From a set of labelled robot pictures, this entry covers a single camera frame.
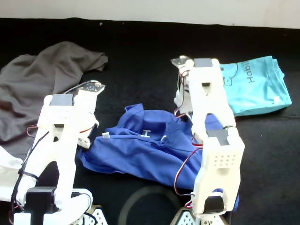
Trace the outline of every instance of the blue cloth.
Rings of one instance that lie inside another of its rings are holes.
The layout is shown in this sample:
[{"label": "blue cloth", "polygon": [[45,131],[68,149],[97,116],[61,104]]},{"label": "blue cloth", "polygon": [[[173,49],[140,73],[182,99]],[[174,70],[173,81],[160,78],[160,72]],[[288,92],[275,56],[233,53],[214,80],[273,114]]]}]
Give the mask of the blue cloth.
[{"label": "blue cloth", "polygon": [[277,60],[271,56],[221,64],[224,88],[235,116],[270,113],[292,104]]},{"label": "blue cloth", "polygon": [[[207,116],[205,124],[207,129],[222,129],[213,115]],[[190,121],[183,122],[172,113],[131,105],[125,108],[117,126],[105,130],[110,138],[97,137],[91,149],[79,151],[78,157],[84,167],[96,172],[129,173],[173,186],[178,169],[195,150],[191,126]],[[143,130],[150,130],[149,137],[141,136],[145,135]],[[182,170],[179,188],[193,189],[201,159],[198,150]]]}]

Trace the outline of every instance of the blue shirt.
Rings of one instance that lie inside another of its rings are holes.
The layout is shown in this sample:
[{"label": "blue shirt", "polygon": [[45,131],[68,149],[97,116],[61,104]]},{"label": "blue shirt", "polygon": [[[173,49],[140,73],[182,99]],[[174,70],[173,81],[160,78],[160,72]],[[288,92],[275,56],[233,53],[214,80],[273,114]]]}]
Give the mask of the blue shirt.
[{"label": "blue shirt", "polygon": [[[208,115],[206,129],[222,129],[214,115]],[[83,166],[101,173],[129,173],[136,177],[173,186],[184,160],[195,150],[192,124],[163,110],[144,110],[142,104],[125,107],[117,126],[107,128],[110,138],[99,136],[87,152],[78,157]],[[177,187],[192,190],[201,166],[198,150],[183,168]]]}]

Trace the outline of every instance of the red wire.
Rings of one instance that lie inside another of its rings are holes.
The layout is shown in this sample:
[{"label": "red wire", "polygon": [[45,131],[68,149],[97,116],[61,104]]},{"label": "red wire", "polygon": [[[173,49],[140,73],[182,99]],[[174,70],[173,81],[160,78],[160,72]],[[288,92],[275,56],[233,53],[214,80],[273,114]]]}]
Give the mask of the red wire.
[{"label": "red wire", "polygon": [[193,154],[195,154],[199,149],[202,149],[202,148],[197,148],[197,149],[195,149],[188,157],[187,157],[187,159],[183,162],[183,164],[181,165],[181,167],[179,168],[179,170],[177,171],[177,174],[176,174],[176,176],[175,176],[175,181],[174,181],[174,190],[175,190],[175,193],[177,194],[177,195],[179,195],[179,196],[191,196],[191,195],[194,195],[194,194],[192,194],[192,193],[190,193],[190,194],[180,194],[179,192],[178,192],[178,190],[177,190],[177,180],[178,180],[178,177],[179,177],[179,175],[180,175],[180,173],[181,173],[181,171],[182,171],[182,169],[183,169],[183,167],[185,166],[185,164],[188,162],[188,160],[192,157],[192,155]]}]

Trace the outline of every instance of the gray cloth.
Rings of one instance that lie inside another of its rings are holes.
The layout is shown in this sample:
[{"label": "gray cloth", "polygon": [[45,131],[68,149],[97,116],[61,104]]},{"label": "gray cloth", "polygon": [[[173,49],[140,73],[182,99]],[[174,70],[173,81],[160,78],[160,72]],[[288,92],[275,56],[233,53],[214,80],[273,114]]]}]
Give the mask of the gray cloth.
[{"label": "gray cloth", "polygon": [[102,71],[107,57],[71,42],[21,55],[0,71],[0,146],[24,159],[33,143],[26,127],[36,124],[46,95],[77,85],[85,71]]}]

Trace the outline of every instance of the folded shirt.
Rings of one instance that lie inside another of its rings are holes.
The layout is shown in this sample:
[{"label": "folded shirt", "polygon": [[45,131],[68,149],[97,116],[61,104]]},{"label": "folded shirt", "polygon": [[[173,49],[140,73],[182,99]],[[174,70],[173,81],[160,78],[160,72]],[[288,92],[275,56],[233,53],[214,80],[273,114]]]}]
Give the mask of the folded shirt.
[{"label": "folded shirt", "polygon": [[270,113],[292,104],[285,75],[272,56],[220,66],[235,116]]}]

